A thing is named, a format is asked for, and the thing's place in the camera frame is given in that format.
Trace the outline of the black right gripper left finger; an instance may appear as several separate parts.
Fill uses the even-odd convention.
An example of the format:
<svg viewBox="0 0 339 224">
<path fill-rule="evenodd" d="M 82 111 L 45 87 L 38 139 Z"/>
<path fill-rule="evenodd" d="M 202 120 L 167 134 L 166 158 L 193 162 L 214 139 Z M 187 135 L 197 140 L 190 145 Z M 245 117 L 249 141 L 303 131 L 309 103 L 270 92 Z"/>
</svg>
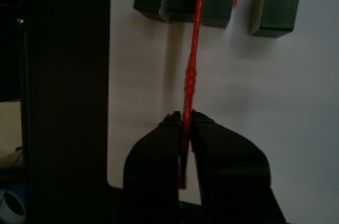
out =
<svg viewBox="0 0 339 224">
<path fill-rule="evenodd" d="M 169 114 L 137 142 L 123 169 L 123 223 L 181 224 L 182 114 Z"/>
</svg>

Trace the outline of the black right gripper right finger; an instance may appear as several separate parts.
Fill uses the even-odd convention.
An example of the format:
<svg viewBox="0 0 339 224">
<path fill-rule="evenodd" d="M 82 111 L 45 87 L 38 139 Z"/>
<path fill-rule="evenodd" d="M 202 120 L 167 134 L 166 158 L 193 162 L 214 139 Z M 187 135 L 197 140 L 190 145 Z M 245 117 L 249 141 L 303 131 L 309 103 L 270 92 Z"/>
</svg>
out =
<svg viewBox="0 0 339 224">
<path fill-rule="evenodd" d="M 207 224 L 286 224 L 259 147 L 201 112 L 191 144 Z"/>
</svg>

